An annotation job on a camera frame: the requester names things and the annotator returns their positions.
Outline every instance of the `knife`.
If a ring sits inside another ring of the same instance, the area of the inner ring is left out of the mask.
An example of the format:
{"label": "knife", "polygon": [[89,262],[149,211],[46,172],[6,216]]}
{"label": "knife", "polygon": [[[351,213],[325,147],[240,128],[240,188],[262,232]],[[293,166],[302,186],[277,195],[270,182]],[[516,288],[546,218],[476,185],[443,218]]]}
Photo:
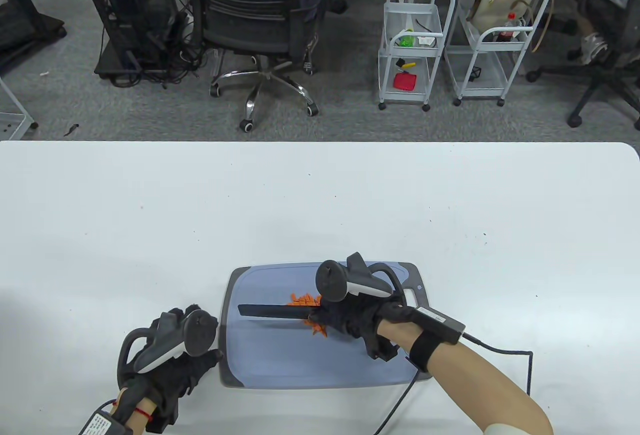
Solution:
{"label": "knife", "polygon": [[238,311],[243,317],[262,317],[268,319],[306,320],[317,307],[304,305],[251,305],[240,304]]}

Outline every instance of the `black glove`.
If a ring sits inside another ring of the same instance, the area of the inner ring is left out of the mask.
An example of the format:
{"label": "black glove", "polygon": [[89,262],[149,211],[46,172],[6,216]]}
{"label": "black glove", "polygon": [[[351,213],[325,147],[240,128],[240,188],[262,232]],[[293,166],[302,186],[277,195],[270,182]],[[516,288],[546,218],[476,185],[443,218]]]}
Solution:
{"label": "black glove", "polygon": [[378,335],[378,325],[384,319],[389,322],[407,322],[414,309],[402,305],[402,296],[386,298],[361,293],[350,293],[340,302],[320,301],[320,307],[313,310],[310,320],[320,325],[332,327],[338,332],[359,339],[362,337],[366,354],[371,358],[381,358],[388,362],[398,354],[398,346]]}
{"label": "black glove", "polygon": [[[179,308],[174,308],[169,310],[169,313],[176,315],[177,321],[180,323],[183,318],[198,309],[200,309],[198,305],[190,305],[184,312]],[[156,318],[151,323],[151,329],[155,330],[158,327],[159,320]],[[145,391],[146,398],[157,406],[153,413],[154,420],[150,425],[147,425],[147,431],[161,433],[167,423],[173,424],[175,418],[178,417],[178,399],[185,394],[190,395],[202,376],[222,360],[223,354],[220,350],[210,350],[199,357],[183,353],[178,358],[171,358],[147,373],[135,373],[133,365],[136,359],[151,343],[152,340],[147,338],[144,348],[123,367],[118,378],[121,380],[121,389],[138,387]],[[164,426],[156,431],[151,426],[152,424]]]}

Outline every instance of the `carrot piece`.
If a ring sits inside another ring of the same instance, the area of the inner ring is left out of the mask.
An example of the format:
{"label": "carrot piece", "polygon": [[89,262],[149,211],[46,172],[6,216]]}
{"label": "carrot piece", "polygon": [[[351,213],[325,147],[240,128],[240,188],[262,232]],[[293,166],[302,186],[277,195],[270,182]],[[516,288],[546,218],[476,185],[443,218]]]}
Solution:
{"label": "carrot piece", "polygon": [[[311,293],[307,293],[306,295],[297,297],[295,293],[291,293],[291,301],[287,305],[293,305],[294,307],[320,307],[320,302],[322,302],[322,295],[313,297]],[[327,327],[324,325],[320,325],[320,323],[315,323],[311,320],[304,320],[304,325],[313,329],[313,335],[321,333],[326,339]]]}

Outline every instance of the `white label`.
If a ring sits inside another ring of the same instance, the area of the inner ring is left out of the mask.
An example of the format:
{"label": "white label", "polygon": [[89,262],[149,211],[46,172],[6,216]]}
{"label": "white label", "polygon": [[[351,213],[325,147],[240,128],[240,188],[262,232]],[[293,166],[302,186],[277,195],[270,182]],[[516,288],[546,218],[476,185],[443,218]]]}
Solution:
{"label": "white label", "polygon": [[445,323],[447,319],[444,316],[439,316],[439,314],[432,312],[431,310],[427,310],[425,307],[418,307],[418,312],[421,314],[425,314],[427,317],[431,317],[434,320],[439,321],[441,324]]}
{"label": "white label", "polygon": [[436,43],[436,39],[434,37],[418,37],[419,45],[426,45],[427,47],[432,47]]}
{"label": "white label", "polygon": [[112,422],[95,413],[81,435],[105,435],[110,426],[112,426]]}

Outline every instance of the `office chair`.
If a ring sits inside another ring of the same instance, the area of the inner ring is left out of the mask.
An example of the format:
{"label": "office chair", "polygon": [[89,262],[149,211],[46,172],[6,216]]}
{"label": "office chair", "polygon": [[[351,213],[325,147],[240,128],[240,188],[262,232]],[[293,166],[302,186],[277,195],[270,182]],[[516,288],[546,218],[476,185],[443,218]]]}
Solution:
{"label": "office chair", "polygon": [[[602,35],[608,51],[604,60],[589,65],[542,65],[526,74],[526,80],[535,82],[542,74],[590,79],[589,87],[567,118],[571,128],[579,127],[583,119],[580,112],[601,85],[607,85],[640,115],[640,99],[624,79],[640,79],[640,61],[625,63],[625,58],[640,49],[640,0],[628,0],[622,9],[610,0],[577,0],[578,12],[588,19]],[[579,49],[569,51],[567,58],[576,60],[582,55]],[[633,125],[640,131],[640,117]]]}
{"label": "office chair", "polygon": [[[254,128],[253,113],[264,81],[276,81],[304,97],[309,117],[318,106],[304,86],[279,73],[294,64],[303,64],[313,74],[311,54],[318,42],[318,30],[325,18],[329,0],[203,0],[203,32],[206,44],[218,53],[209,93],[220,97],[220,84],[229,79],[257,76],[258,81],[246,99],[240,129]],[[226,51],[251,56],[255,67],[221,73]]]}

